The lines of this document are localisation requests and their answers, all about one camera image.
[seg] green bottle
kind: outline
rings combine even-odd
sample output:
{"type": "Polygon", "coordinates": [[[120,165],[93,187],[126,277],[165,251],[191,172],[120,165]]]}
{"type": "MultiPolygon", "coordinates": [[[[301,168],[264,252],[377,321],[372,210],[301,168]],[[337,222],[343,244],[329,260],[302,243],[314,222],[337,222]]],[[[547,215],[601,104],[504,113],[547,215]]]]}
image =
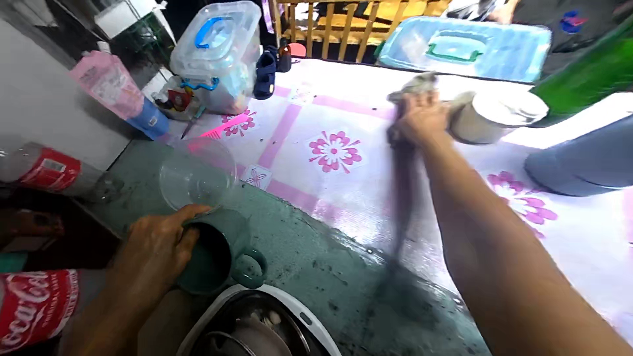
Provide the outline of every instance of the green bottle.
{"type": "Polygon", "coordinates": [[[578,60],[530,90],[549,114],[530,127],[564,121],[633,82],[633,16],[609,32],[578,60]]]}

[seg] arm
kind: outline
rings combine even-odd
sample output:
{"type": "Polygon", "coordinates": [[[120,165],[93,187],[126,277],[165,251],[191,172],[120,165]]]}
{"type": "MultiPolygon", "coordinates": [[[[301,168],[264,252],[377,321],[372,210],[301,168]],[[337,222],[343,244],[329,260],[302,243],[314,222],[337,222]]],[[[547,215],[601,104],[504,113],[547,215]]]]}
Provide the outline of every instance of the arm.
{"type": "Polygon", "coordinates": [[[633,355],[453,148],[437,93],[406,100],[403,120],[422,150],[449,273],[491,352],[633,355]]]}
{"type": "Polygon", "coordinates": [[[64,336],[63,354],[136,354],[130,347],[139,330],[191,259],[199,232],[190,229],[183,235],[182,223],[209,209],[187,205],[170,216],[135,222],[104,289],[64,336]]]}

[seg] pink comb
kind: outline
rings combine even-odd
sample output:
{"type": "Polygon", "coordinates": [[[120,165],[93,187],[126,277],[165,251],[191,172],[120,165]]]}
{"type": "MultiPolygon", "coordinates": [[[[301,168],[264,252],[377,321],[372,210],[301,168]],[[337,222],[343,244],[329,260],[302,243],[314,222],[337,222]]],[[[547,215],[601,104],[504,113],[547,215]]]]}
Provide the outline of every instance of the pink comb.
{"type": "Polygon", "coordinates": [[[238,116],[230,119],[229,122],[227,122],[226,124],[222,124],[211,131],[201,134],[200,137],[210,137],[216,140],[220,139],[220,134],[222,133],[222,131],[224,131],[224,129],[226,129],[227,127],[239,125],[243,122],[246,122],[246,120],[248,120],[248,115],[246,115],[245,113],[241,113],[238,116]]]}

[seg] green handle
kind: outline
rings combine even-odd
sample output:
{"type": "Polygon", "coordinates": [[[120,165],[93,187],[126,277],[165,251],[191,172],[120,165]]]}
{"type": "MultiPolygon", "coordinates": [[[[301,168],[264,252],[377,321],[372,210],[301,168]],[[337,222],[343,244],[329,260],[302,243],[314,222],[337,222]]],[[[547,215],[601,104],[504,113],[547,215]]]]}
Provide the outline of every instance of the green handle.
{"type": "Polygon", "coordinates": [[[449,54],[435,53],[435,52],[433,52],[433,50],[435,49],[436,46],[437,46],[437,43],[429,44],[429,50],[427,51],[427,54],[429,56],[438,57],[438,58],[442,58],[442,59],[445,59],[445,60],[459,61],[459,62],[465,62],[465,63],[473,63],[474,61],[477,60],[477,58],[479,56],[484,54],[483,52],[475,50],[475,51],[473,51],[473,53],[470,54],[470,58],[465,60],[464,58],[451,56],[449,54]]]}
{"type": "Polygon", "coordinates": [[[268,262],[266,262],[266,257],[264,257],[259,250],[250,246],[242,252],[242,255],[246,255],[257,261],[261,268],[261,276],[249,276],[243,270],[236,268],[233,273],[231,273],[231,277],[246,288],[256,289],[261,287],[266,280],[266,274],[268,272],[268,262]]]}

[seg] clear glass bowl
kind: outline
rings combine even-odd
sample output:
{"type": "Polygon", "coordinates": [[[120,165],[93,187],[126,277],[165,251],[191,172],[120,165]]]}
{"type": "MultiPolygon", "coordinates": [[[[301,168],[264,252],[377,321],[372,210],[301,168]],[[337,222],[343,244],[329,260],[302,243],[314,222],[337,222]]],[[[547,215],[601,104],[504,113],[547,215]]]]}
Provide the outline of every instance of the clear glass bowl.
{"type": "Polygon", "coordinates": [[[217,209],[237,181],[237,166],[219,140],[208,137],[181,140],[160,170],[160,191],[174,210],[198,203],[217,209]]]}

